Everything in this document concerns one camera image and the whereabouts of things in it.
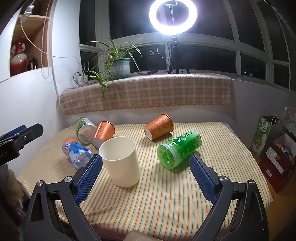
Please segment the white plastic cup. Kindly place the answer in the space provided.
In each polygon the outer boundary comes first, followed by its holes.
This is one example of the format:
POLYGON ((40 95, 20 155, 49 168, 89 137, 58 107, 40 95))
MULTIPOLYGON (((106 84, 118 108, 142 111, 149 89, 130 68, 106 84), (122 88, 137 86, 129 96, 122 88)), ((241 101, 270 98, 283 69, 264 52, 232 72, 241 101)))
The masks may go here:
POLYGON ((104 142, 98 151, 111 180, 119 187, 130 187, 140 179, 136 144, 129 137, 115 137, 104 142))

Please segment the left copper paper cup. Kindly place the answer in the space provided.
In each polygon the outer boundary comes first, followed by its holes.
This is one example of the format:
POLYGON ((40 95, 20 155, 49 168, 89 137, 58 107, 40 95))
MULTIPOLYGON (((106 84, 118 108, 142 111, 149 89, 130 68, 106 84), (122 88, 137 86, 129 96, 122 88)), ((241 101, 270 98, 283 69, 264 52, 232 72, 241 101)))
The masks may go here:
POLYGON ((93 146, 99 149, 100 146, 107 140, 111 139, 114 134, 115 127, 111 122, 106 120, 99 122, 92 140, 93 146))

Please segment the copper paper cup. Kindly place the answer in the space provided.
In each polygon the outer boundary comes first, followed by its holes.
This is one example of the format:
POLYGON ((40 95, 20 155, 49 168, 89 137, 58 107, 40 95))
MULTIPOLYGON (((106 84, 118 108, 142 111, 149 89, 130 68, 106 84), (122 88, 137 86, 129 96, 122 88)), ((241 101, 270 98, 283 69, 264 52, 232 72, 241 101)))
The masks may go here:
POLYGON ((144 133, 150 141, 171 133, 173 130, 173 121, 165 113, 161 114, 156 119, 144 126, 144 133))
POLYGON ((107 140, 111 139, 114 134, 115 127, 111 122, 106 120, 99 122, 92 140, 93 146, 99 149, 100 146, 107 140))

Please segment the right copper paper cup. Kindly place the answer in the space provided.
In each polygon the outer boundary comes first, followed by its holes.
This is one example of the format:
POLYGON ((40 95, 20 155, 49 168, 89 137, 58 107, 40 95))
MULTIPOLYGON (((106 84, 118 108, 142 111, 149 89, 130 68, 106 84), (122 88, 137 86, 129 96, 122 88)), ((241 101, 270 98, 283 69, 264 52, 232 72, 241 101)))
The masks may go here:
POLYGON ((161 114, 156 119, 144 126, 144 133, 150 141, 171 133, 173 130, 173 121, 165 113, 161 114))

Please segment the red cardboard box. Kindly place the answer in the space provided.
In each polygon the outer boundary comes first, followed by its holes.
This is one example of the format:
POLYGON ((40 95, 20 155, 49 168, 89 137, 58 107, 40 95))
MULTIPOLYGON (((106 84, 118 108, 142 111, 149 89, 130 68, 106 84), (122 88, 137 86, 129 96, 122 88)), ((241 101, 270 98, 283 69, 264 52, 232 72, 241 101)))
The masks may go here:
POLYGON ((295 140, 283 133, 269 144, 259 167, 276 193, 283 190, 295 169, 295 140))

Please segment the green pink fruit can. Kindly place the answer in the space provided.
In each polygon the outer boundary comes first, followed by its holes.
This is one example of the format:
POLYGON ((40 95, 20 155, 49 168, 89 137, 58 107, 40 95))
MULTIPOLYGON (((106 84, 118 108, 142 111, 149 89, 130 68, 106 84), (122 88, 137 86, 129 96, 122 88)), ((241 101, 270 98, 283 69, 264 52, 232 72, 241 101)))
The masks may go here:
POLYGON ((76 136, 83 144, 91 144, 96 131, 96 125, 88 118, 81 117, 76 121, 76 136))

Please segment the red white ceramic vase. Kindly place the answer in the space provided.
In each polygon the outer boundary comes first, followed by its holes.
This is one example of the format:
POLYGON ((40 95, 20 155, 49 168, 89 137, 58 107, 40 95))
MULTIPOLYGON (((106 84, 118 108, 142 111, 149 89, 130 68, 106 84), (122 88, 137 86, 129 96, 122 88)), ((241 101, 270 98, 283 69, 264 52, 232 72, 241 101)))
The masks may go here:
POLYGON ((17 74, 25 72, 27 68, 27 55, 26 50, 26 37, 18 37, 11 44, 10 51, 10 75, 15 76, 17 74))

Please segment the dark small bottle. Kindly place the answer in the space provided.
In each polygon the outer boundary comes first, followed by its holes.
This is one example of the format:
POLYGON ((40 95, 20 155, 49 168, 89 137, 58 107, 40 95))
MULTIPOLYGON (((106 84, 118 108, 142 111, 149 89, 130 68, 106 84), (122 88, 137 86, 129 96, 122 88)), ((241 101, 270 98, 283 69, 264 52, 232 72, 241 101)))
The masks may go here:
POLYGON ((27 69, 28 69, 28 71, 38 69, 38 61, 37 61, 36 57, 33 57, 29 61, 28 65, 27 65, 27 69))

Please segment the white power charger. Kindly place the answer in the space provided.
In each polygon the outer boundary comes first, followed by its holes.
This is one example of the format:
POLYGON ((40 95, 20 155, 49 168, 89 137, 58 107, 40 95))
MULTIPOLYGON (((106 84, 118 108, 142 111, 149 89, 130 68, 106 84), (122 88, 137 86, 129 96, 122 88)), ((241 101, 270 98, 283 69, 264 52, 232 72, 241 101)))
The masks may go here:
POLYGON ((89 84, 88 76, 85 74, 79 74, 76 82, 79 86, 88 85, 89 84))

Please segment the green white paper bag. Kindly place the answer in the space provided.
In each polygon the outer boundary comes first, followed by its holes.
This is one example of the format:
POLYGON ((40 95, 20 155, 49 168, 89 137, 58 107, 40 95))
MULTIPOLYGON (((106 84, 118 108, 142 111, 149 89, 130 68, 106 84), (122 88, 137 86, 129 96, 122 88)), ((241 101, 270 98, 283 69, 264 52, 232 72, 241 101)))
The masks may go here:
POLYGON ((276 115, 260 118, 250 149, 257 159, 261 159, 268 145, 281 136, 283 126, 283 121, 276 115))

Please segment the green plastic bottle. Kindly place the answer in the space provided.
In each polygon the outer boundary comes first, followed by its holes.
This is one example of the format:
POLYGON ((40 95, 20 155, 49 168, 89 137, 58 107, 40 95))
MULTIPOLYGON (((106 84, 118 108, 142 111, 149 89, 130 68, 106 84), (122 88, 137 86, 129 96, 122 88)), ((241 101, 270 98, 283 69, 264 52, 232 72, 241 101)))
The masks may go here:
POLYGON ((166 169, 174 169, 202 146, 199 132, 189 130, 157 147, 157 156, 166 169))

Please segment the striped yellow tablecloth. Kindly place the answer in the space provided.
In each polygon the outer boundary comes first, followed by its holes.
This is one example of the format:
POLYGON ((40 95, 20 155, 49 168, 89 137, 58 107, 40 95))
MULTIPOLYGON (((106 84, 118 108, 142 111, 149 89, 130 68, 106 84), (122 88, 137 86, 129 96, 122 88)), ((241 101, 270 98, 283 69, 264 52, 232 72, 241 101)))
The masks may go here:
MULTIPOLYGON (((177 123, 171 139, 189 130, 199 132, 202 139, 202 146, 191 156, 199 155, 219 176, 224 175, 232 182, 254 180, 266 209, 271 202, 267 183, 240 139, 221 122, 177 123)), ((133 186, 119 187, 111 180, 102 162, 102 170, 87 199, 79 204, 98 236, 112 240, 193 240, 213 205, 204 197, 190 170, 191 156, 168 170, 157 156, 157 147, 166 142, 168 136, 150 141, 141 124, 130 124, 118 125, 115 137, 134 140, 140 179, 133 186)), ((20 181, 30 195, 38 181, 58 183, 78 171, 62 151, 63 142, 69 138, 75 139, 72 126, 57 133, 25 166, 20 181)), ((74 238, 62 203, 56 200, 55 204, 64 230, 74 238)), ((217 240, 226 233, 235 207, 233 200, 217 240)))

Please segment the potted spider plant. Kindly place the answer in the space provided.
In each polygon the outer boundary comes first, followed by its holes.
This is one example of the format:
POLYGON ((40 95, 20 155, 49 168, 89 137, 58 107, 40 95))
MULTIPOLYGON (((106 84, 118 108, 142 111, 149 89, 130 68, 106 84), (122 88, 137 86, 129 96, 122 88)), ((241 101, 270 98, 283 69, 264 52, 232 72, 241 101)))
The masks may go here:
POLYGON ((137 53, 142 57, 142 53, 136 44, 123 42, 120 45, 116 45, 111 38, 108 40, 108 44, 94 41, 97 44, 103 45, 104 49, 95 57, 97 63, 93 67, 84 69, 90 78, 99 83, 103 97, 105 97, 105 89, 109 81, 130 76, 131 62, 134 63, 137 69, 139 68, 133 53, 137 53))

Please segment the plaid beige sill cloth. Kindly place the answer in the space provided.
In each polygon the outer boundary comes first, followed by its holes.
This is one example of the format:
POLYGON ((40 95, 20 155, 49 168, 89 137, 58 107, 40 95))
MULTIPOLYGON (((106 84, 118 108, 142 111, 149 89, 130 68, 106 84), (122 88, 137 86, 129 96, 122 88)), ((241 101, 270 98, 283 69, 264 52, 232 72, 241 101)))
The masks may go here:
POLYGON ((60 95, 65 115, 182 105, 230 105, 232 79, 212 73, 147 75, 91 84, 60 95))

